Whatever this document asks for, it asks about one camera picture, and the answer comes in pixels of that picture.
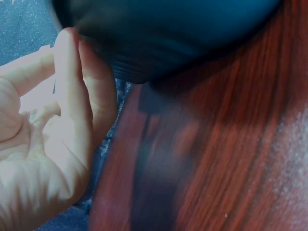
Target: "dark blue fabric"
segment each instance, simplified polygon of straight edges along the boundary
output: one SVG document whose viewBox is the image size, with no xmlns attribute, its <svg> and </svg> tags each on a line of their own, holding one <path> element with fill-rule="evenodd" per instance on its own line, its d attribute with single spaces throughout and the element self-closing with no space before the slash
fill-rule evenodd
<svg viewBox="0 0 308 231">
<path fill-rule="evenodd" d="M 25 54 L 37 51 L 41 46 L 54 44 L 57 33 L 43 0 L 0 0 L 0 65 Z M 116 80 L 119 114 L 123 108 L 130 84 Z M 99 180 L 115 127 L 95 151 L 88 188 L 75 206 L 55 217 L 40 231 L 83 231 L 87 229 L 88 212 Z"/>
</svg>

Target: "palm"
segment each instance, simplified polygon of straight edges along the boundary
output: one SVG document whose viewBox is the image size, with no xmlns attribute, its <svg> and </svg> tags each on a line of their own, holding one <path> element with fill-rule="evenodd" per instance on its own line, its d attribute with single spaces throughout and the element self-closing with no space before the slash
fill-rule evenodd
<svg viewBox="0 0 308 231">
<path fill-rule="evenodd" d="M 111 72 L 86 46 L 79 57 L 74 36 L 64 44 L 67 56 L 55 54 L 55 102 L 19 112 L 20 97 L 53 74 L 53 56 L 45 64 L 40 58 L 31 76 L 19 76 L 25 67 L 0 73 L 0 229 L 33 229 L 75 202 L 91 154 L 115 119 Z"/>
<path fill-rule="evenodd" d="M 7 131 L 0 140 L 0 191 L 6 192 L 2 199 L 9 201 L 5 197 L 15 194 L 18 206 L 21 203 L 23 207 L 35 207 L 38 195 L 31 192 L 39 190 L 45 192 L 39 203 L 46 207 L 55 201 L 70 203 L 67 199 L 76 197 L 72 195 L 75 187 L 86 182 L 87 169 L 61 139 L 60 130 L 56 129 L 60 117 L 53 105 L 19 114 L 19 96 L 14 87 L 6 87 L 5 91 L 0 90 L 0 108 L 5 108 L 0 110 L 1 130 Z M 13 182 L 14 186 L 8 187 L 6 182 Z"/>
</svg>

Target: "finger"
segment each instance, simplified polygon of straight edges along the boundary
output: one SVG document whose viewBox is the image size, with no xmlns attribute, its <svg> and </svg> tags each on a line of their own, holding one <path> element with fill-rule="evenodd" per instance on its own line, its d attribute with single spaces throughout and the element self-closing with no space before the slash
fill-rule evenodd
<svg viewBox="0 0 308 231">
<path fill-rule="evenodd" d="M 89 94 L 81 70 L 79 38 L 73 29 L 64 29 L 55 42 L 56 96 L 61 116 L 76 123 L 92 123 Z"/>
<path fill-rule="evenodd" d="M 93 112 L 95 145 L 98 146 L 116 119 L 115 79 L 110 67 L 95 54 L 88 43 L 81 41 L 79 52 Z"/>
<path fill-rule="evenodd" d="M 50 45 L 0 67 L 0 77 L 12 83 L 19 96 L 54 74 L 53 51 Z"/>
<path fill-rule="evenodd" d="M 92 111 L 83 81 L 78 43 L 78 35 L 71 28 L 62 30 L 56 39 L 55 94 L 61 109 L 61 123 L 65 125 L 65 131 L 59 131 L 62 133 L 60 135 L 63 135 L 69 151 L 84 166 L 89 166 L 92 149 Z"/>
</svg>

